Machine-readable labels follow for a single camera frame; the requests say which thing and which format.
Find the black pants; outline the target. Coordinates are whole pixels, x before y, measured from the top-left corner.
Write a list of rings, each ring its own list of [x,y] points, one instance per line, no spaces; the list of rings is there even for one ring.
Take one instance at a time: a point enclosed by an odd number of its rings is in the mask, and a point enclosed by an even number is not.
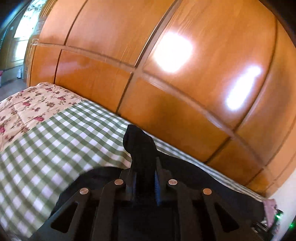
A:
[[[129,125],[123,138],[123,146],[137,160],[134,173],[125,178],[126,188],[123,198],[132,205],[133,219],[139,228],[138,240],[176,240],[175,219],[169,204],[158,205],[156,200],[155,171],[156,158],[174,178],[191,188],[208,185],[220,194],[228,194],[236,207],[243,207],[245,216],[260,224],[264,219],[263,204],[248,195],[238,193],[216,181],[202,169],[181,159],[166,155],[156,149],[153,139],[140,128]],[[123,174],[119,168],[96,168],[78,177],[59,197],[52,213],[67,201],[78,189],[90,186],[104,187]]]

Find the green white checkered bedsheet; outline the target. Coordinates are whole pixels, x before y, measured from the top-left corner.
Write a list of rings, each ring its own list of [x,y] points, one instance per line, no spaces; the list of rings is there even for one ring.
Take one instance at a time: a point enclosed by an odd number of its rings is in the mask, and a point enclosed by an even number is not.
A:
[[[30,235],[67,184],[97,166],[128,167],[128,122],[83,101],[17,138],[1,152],[1,224]]]

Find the pink pillow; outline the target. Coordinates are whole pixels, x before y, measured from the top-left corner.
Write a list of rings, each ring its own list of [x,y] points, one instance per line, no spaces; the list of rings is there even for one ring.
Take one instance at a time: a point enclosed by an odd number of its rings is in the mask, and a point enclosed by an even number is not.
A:
[[[263,207],[265,212],[265,219],[267,223],[267,227],[271,228],[274,223],[275,216],[277,214],[277,204],[275,199],[264,199]]]

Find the floral pink quilt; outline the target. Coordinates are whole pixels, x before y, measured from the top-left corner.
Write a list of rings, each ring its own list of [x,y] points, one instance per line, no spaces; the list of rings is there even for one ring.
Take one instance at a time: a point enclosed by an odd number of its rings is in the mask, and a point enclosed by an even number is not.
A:
[[[85,98],[48,82],[17,92],[1,101],[1,151],[55,114]]]

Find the orange wooden wardrobe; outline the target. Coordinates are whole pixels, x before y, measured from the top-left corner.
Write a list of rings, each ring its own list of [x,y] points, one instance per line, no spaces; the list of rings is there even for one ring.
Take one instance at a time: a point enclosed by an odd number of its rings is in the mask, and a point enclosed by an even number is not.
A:
[[[295,171],[295,38],[266,1],[49,1],[27,84],[92,100],[249,189]]]

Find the wooden framed window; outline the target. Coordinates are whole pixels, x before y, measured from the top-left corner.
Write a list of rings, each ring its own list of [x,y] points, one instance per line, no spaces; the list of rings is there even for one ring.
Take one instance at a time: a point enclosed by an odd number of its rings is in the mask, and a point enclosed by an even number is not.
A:
[[[24,78],[32,45],[38,41],[56,1],[21,1],[1,25],[1,85]]]

